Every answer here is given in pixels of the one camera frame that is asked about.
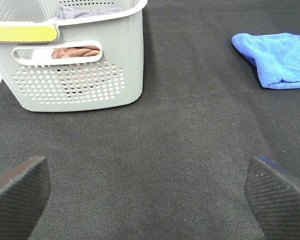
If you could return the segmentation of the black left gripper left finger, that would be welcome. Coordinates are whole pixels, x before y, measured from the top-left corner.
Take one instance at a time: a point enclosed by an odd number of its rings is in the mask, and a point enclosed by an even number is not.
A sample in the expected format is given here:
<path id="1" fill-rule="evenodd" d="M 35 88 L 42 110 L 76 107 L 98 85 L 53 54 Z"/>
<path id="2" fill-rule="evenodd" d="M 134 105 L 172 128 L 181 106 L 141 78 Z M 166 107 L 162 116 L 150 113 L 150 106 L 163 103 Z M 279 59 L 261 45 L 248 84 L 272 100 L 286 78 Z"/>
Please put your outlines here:
<path id="1" fill-rule="evenodd" d="M 27 240 L 51 192 L 48 161 L 32 157 L 0 176 L 0 240 Z"/>

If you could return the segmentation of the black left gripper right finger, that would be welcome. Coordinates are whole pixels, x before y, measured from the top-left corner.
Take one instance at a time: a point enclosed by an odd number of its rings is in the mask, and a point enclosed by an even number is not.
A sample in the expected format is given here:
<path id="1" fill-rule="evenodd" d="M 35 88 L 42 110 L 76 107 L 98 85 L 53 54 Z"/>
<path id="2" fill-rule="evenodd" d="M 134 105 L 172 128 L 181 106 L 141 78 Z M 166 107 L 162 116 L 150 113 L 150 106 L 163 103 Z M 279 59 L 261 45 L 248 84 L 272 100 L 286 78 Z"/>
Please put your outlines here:
<path id="1" fill-rule="evenodd" d="M 300 240 L 300 179 L 265 157 L 249 160 L 245 197 L 268 240 Z"/>

